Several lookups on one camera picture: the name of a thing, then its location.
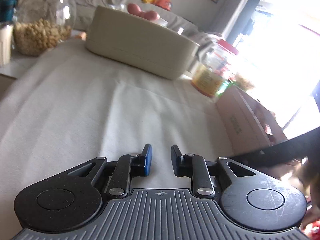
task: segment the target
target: yellow label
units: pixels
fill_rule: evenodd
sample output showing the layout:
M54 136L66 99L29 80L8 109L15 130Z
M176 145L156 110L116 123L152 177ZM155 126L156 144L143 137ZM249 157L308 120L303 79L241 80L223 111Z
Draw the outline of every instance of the yellow label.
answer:
M211 72L206 66L200 65L193 76L192 83L205 95L213 97L224 79Z

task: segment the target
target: pink toy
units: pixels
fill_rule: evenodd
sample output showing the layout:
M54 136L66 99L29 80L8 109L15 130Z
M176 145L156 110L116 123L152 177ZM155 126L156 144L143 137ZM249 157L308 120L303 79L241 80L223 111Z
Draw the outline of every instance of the pink toy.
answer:
M160 15L156 11L147 11L143 17L149 21L156 21L160 18Z
M139 16L141 15L141 9L134 3L129 3L127 6L128 13Z
M129 3L127 6L128 13L133 14L135 16L139 16L149 21L156 21L160 18L159 14L156 11L141 11L140 7L134 3Z

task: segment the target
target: red lid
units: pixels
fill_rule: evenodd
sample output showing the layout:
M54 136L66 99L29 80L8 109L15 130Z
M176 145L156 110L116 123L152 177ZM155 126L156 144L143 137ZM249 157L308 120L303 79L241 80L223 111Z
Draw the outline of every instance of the red lid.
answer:
M231 53L235 54L235 55L238 55L239 51L233 47L232 45L230 45L229 43L227 43L226 41L224 40L220 40L218 42L218 44L222 47L224 47L225 49L227 49L228 51L230 51Z

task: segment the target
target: orange toy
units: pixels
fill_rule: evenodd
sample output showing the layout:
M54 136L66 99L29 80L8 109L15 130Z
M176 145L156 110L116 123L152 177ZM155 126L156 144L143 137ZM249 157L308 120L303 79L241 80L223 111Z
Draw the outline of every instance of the orange toy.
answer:
M171 10L172 3L170 2L170 0L153 0L152 3L167 11Z

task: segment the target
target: cardboard box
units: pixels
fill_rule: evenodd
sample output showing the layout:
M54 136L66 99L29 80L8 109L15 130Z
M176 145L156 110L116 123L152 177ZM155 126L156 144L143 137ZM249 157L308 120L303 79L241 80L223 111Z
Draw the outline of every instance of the cardboard box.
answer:
M235 155L287 140L272 113L234 85L225 90L216 106Z

